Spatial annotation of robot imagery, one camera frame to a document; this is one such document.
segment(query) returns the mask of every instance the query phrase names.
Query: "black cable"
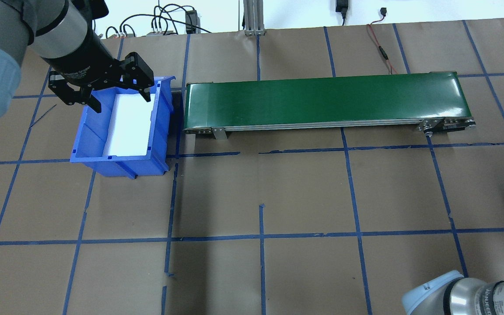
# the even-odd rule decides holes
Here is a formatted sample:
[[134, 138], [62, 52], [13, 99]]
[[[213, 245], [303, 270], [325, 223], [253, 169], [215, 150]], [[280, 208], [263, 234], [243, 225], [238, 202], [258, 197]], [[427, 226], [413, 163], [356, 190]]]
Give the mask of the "black cable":
[[[130, 18], [135, 18], [136, 16], [152, 16], [152, 17], [155, 17], [156, 15], [153, 15], [153, 14], [143, 14], [143, 13], [141, 13], [141, 14], [134, 14], [134, 15], [132, 15], [132, 16], [128, 16], [128, 17], [126, 17], [126, 18], [122, 21], [122, 23], [120, 23], [120, 26], [123, 26], [123, 25], [124, 25], [124, 23], [126, 23], [126, 21], [127, 21], [127, 20], [129, 20]], [[166, 17], [164, 17], [164, 16], [161, 16], [161, 18], [162, 18], [162, 19], [164, 19], [164, 20], [168, 20], [168, 21], [172, 21], [172, 22], [176, 22], [176, 23], [184, 24], [184, 25], [187, 25], [187, 26], [192, 26], [192, 27], [194, 27], [194, 28], [197, 28], [198, 30], [202, 30], [202, 31], [204, 31], [204, 32], [211, 33], [210, 31], [208, 31], [208, 30], [206, 30], [206, 29], [204, 29], [204, 28], [200, 28], [200, 26], [196, 26], [196, 25], [194, 25], [194, 24], [188, 24], [188, 23], [185, 23], [185, 22], [180, 22], [180, 21], [177, 21], [177, 20], [172, 20], [172, 18], [166, 18]]]
[[162, 26], [157, 26], [157, 20], [156, 18], [159, 18], [158, 19], [158, 24], [160, 25], [161, 24], [161, 19], [163, 19], [165, 22], [166, 22], [166, 28], [164, 28], [164, 33], [168, 32], [168, 21], [166, 20], [166, 18], [164, 18], [163, 16], [155, 16], [151, 21], [150, 21], [150, 26], [151, 28], [156, 28], [157, 32], [158, 32], [158, 29], [159, 27], [162, 28]]
[[[172, 16], [170, 15], [170, 13], [169, 13], [169, 12], [167, 12], [167, 11], [166, 11], [166, 7], [167, 7], [167, 6], [170, 6], [170, 5], [171, 5], [171, 4], [167, 4], [167, 5], [166, 5], [166, 6], [164, 6], [164, 7], [155, 6], [155, 7], [153, 8], [153, 14], [155, 14], [155, 15], [157, 15], [157, 8], [160, 8], [160, 9], [161, 9], [160, 13], [158, 14], [158, 16], [159, 16], [158, 25], [159, 25], [159, 26], [161, 25], [161, 19], [160, 19], [160, 18], [162, 18], [162, 12], [165, 12], [165, 13], [166, 13], [166, 15], [168, 15], [168, 17], [172, 20]], [[156, 18], [154, 17], [154, 18], [153, 18], [153, 20], [154, 20], [154, 25], [155, 25], [155, 26], [157, 26], [157, 21], [156, 21]], [[176, 28], [176, 24], [172, 23], [172, 26], [174, 26], [174, 32], [175, 32], [176, 34], [178, 34], [178, 28]], [[166, 21], [166, 29], [168, 30], [168, 21]]]
[[108, 28], [106, 29], [106, 38], [108, 38], [108, 31], [112, 28], [112, 30], [114, 30], [114, 32], [116, 32], [116, 35], [118, 35], [118, 30], [116, 30], [116, 28], [114, 26], [108, 26]]
[[126, 26], [132, 29], [133, 37], [136, 37], [136, 31], [133, 29], [133, 27], [130, 24], [124, 24], [124, 34], [126, 37], [128, 36], [128, 32], [126, 32]]

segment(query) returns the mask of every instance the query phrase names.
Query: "metal bracket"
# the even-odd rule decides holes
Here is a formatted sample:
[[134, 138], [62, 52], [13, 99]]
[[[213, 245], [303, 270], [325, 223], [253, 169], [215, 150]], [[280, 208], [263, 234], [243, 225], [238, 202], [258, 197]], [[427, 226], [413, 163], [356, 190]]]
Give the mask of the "metal bracket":
[[264, 0], [244, 0], [244, 34], [256, 36], [265, 33]]
[[217, 140], [226, 140], [227, 133], [224, 131], [224, 128], [211, 128], [213, 130], [213, 135]]
[[436, 132], [452, 132], [476, 127], [473, 117], [468, 118], [428, 118], [424, 119], [418, 126], [427, 137], [431, 137]]
[[223, 127], [213, 127], [213, 128], [194, 128], [184, 130], [186, 134], [213, 134], [217, 140], [226, 140], [227, 132]]

